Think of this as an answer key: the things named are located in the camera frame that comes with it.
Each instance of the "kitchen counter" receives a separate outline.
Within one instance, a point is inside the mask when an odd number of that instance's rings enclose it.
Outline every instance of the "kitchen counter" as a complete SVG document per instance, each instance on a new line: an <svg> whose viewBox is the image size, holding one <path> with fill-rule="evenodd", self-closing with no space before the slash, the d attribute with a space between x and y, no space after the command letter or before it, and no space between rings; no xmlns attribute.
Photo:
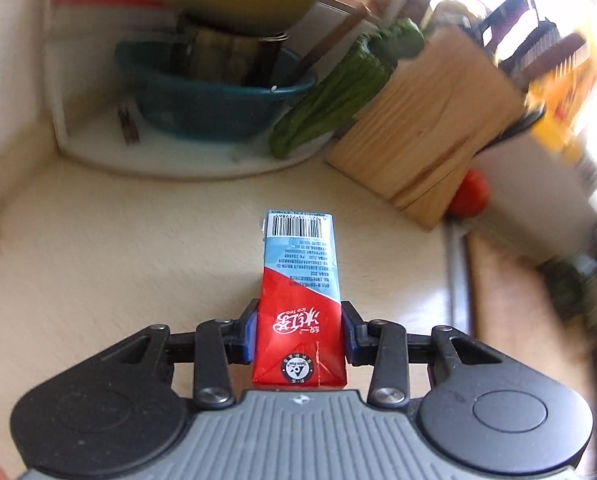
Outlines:
<svg viewBox="0 0 597 480"><path fill-rule="evenodd" d="M342 297L409 332L449 322L443 233L424 233L314 158L241 180L155 182L53 162L0 213L0 462L23 466L8 418L28 389L141 328L194 330L259 294L270 208L333 214ZM174 387L189 394L190 366ZM414 365L412 394L427 390ZM240 370L238 382L248 370ZM363 392L371 368L349 371Z"/></svg>

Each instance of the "green bowl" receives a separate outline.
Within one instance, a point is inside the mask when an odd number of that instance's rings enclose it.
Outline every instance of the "green bowl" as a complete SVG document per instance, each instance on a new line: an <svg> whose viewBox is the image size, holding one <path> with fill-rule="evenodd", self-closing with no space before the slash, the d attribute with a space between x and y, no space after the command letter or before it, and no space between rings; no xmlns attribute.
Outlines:
<svg viewBox="0 0 597 480"><path fill-rule="evenodd" d="M243 87L187 79L168 71L173 43L121 42L116 62L134 80L138 109L165 132L203 140L249 139L274 125L286 102L317 81L309 72L285 88ZM298 54L283 48L272 74L278 84L298 65Z"/></svg>

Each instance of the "wall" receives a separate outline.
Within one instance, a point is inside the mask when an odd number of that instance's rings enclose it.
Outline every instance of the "wall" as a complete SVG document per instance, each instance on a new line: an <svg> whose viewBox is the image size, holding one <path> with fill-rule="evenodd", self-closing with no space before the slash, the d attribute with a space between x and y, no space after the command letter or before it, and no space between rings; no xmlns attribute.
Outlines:
<svg viewBox="0 0 597 480"><path fill-rule="evenodd" d="M54 152L43 114L43 0L0 0L0 198Z"/></svg>
<svg viewBox="0 0 597 480"><path fill-rule="evenodd" d="M580 177L534 137L520 135L485 150L474 157L472 168L491 187L488 208L473 219L477 226L494 227L538 262L589 248L597 213Z"/></svg>

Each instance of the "red carton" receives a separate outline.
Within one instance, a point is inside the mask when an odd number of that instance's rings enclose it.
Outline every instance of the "red carton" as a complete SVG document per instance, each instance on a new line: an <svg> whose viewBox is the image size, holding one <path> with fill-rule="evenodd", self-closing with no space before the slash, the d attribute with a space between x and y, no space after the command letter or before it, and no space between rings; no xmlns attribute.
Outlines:
<svg viewBox="0 0 597 480"><path fill-rule="evenodd" d="M254 384L347 384L331 215L268 212Z"/></svg>

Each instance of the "wooden cutting board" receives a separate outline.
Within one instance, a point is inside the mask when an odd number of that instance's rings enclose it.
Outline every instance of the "wooden cutting board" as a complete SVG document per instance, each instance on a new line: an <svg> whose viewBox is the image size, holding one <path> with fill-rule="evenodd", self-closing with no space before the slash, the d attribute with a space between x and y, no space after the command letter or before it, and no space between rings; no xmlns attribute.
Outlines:
<svg viewBox="0 0 597 480"><path fill-rule="evenodd" d="M523 114L523 102L464 32L445 27L399 64L328 162L403 209L464 168Z"/></svg>
<svg viewBox="0 0 597 480"><path fill-rule="evenodd" d="M434 229L447 211L471 164L471 157L462 161L456 170L403 209L405 214L423 229Z"/></svg>

